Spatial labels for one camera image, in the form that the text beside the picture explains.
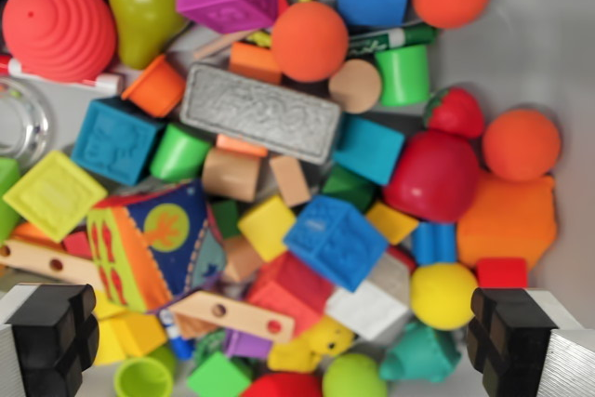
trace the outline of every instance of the yellow ball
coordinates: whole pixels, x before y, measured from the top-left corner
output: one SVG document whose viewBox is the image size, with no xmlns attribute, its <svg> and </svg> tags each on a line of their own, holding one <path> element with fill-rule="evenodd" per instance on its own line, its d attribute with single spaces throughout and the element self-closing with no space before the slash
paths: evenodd
<svg viewBox="0 0 595 397">
<path fill-rule="evenodd" d="M 458 329 L 473 317 L 471 295 L 476 288 L 475 276 L 461 264 L 419 267 L 411 277 L 411 310 L 434 329 Z"/>
</svg>

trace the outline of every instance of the orange toy block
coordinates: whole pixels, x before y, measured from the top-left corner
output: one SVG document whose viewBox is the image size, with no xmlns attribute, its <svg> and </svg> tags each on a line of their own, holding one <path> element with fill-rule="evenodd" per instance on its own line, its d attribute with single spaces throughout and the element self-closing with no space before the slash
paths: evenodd
<svg viewBox="0 0 595 397">
<path fill-rule="evenodd" d="M 557 234 L 549 176 L 509 182 L 482 172 L 473 205 L 458 222 L 458 259 L 475 267 L 481 258 L 524 258 L 532 269 Z"/>
</svg>

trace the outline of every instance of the wooden plank with holes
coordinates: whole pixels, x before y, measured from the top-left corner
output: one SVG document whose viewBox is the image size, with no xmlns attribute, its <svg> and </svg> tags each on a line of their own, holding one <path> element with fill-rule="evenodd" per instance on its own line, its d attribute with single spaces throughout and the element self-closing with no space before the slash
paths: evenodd
<svg viewBox="0 0 595 397">
<path fill-rule="evenodd" d="M 191 316 L 276 343 L 287 343 L 294 334 L 293 318 L 213 293 L 193 293 L 171 305 L 169 309 L 174 314 Z"/>
</svg>

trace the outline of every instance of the marker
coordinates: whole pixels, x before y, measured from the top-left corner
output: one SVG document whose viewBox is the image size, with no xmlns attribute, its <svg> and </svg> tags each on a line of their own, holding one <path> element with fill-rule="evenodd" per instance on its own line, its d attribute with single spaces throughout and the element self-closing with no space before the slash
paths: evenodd
<svg viewBox="0 0 595 397">
<path fill-rule="evenodd" d="M 430 44 L 436 38 L 436 34 L 437 30 L 426 23 L 382 32 L 356 34 L 350 38 L 350 49 L 347 56 L 356 58 L 401 46 Z"/>
</svg>

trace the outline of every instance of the orange toy cup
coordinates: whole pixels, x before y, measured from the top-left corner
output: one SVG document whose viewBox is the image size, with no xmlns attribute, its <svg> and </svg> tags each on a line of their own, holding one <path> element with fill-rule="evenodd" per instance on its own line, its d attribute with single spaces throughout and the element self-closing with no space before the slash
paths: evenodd
<svg viewBox="0 0 595 397">
<path fill-rule="evenodd" d="M 185 88 L 186 80 L 160 55 L 125 90 L 122 99 L 130 99 L 150 116 L 163 118 L 181 101 Z"/>
</svg>

